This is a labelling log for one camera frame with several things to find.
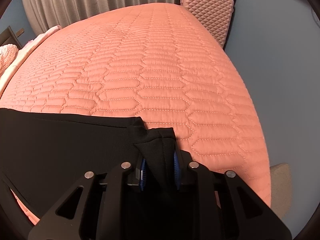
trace metal screw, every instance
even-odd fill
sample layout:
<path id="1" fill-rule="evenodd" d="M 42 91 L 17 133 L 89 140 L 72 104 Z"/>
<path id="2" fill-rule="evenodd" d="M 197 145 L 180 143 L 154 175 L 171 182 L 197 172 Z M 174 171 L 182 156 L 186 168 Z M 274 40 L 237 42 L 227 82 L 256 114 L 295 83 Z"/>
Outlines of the metal screw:
<path id="1" fill-rule="evenodd" d="M 229 178 L 234 178 L 236 176 L 236 173 L 234 171 L 227 171 L 226 175 L 229 177 Z"/>
<path id="2" fill-rule="evenodd" d="M 87 171 L 85 174 L 84 174 L 84 177 L 86 179 L 91 179 L 92 177 L 94 176 L 94 173 L 92 171 Z"/>
<path id="3" fill-rule="evenodd" d="M 131 163 L 129 163 L 129 162 L 122 163 L 122 164 L 121 164 L 121 167 L 122 167 L 123 169 L 128 169 L 128 168 L 131 167 Z"/>
<path id="4" fill-rule="evenodd" d="M 199 167 L 199 163 L 197 163 L 197 162 L 191 162 L 191 163 L 189 163 L 189 166 L 190 166 L 190 168 L 196 169 L 196 168 Z"/>

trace quilted stitching pattern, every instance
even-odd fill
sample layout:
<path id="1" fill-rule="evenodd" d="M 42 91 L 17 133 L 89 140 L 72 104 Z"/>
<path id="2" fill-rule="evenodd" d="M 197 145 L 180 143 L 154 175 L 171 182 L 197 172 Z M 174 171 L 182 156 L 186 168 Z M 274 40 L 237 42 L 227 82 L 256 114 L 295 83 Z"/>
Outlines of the quilted stitching pattern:
<path id="1" fill-rule="evenodd" d="M 15 199 L 18 202 L 18 205 L 20 206 L 20 208 L 23 210 L 23 212 L 25 213 L 25 215 L 30 219 L 30 221 L 36 225 L 39 222 L 39 218 L 37 218 L 33 213 L 30 212 L 30 210 L 28 210 L 28 208 L 21 202 L 20 199 L 18 199 L 18 197 L 16 196 L 16 194 L 12 191 L 13 196 L 15 197 Z"/>
<path id="2" fill-rule="evenodd" d="M 233 13 L 233 0 L 182 0 L 201 24 L 223 48 Z"/>
<path id="3" fill-rule="evenodd" d="M 268 154 L 248 91 L 217 41 L 185 8 L 154 3 L 106 12 L 45 40 L 0 107 L 141 116 L 174 127 L 209 169 L 235 170 L 270 205 Z"/>

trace pink blanket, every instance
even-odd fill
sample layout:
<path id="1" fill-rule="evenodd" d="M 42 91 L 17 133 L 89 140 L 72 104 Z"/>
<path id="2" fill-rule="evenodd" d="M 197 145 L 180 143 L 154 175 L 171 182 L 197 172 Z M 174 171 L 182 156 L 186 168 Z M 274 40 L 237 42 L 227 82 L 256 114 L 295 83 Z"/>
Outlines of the pink blanket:
<path id="1" fill-rule="evenodd" d="M 47 30 L 45 33 L 40 34 L 33 41 L 29 41 L 22 49 L 15 53 L 13 57 L 13 61 L 9 66 L 4 66 L 3 69 L 0 70 L 0 97 L 4 89 L 7 87 L 9 81 L 16 73 L 16 71 L 20 68 L 20 66 L 25 62 L 25 60 L 30 56 L 30 54 L 49 36 L 61 30 L 61 26 L 55 26 Z"/>
<path id="2" fill-rule="evenodd" d="M 56 32 L 17 70 L 0 107 L 141 116 L 148 128 L 173 127 L 194 160 L 236 171 L 270 206 L 268 153 L 249 93 L 219 44 L 181 6 L 121 8 Z"/>

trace black cloth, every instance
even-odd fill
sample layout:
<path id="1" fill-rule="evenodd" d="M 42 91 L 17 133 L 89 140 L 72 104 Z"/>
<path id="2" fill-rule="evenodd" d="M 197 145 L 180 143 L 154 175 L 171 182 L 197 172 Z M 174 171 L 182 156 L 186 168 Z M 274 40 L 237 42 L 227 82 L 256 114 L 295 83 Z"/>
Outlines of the black cloth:
<path id="1" fill-rule="evenodd" d="M 173 185 L 175 141 L 173 128 L 147 130 L 140 117 L 1 108 L 0 176 L 4 183 L 0 187 L 3 192 L 7 187 L 8 194 L 11 188 L 41 218 L 85 172 L 100 174 L 122 162 L 135 163 L 142 153 L 159 186 L 167 190 Z M 6 205 L 4 198 L 0 205 Z"/>
<path id="2" fill-rule="evenodd" d="M 0 239 L 26 240 L 33 224 L 17 205 L 9 187 L 0 180 Z"/>

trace mattress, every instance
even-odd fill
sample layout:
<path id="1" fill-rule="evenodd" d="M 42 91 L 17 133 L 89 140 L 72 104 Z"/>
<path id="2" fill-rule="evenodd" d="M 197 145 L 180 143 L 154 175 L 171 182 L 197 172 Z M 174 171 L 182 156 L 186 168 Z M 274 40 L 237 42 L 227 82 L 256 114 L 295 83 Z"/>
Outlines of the mattress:
<path id="1" fill-rule="evenodd" d="M 173 127 L 195 161 L 234 170 L 270 206 L 268 153 L 250 95 L 217 41 L 181 6 L 121 8 L 57 31 L 17 70 L 0 107 L 140 116 L 148 129 Z"/>

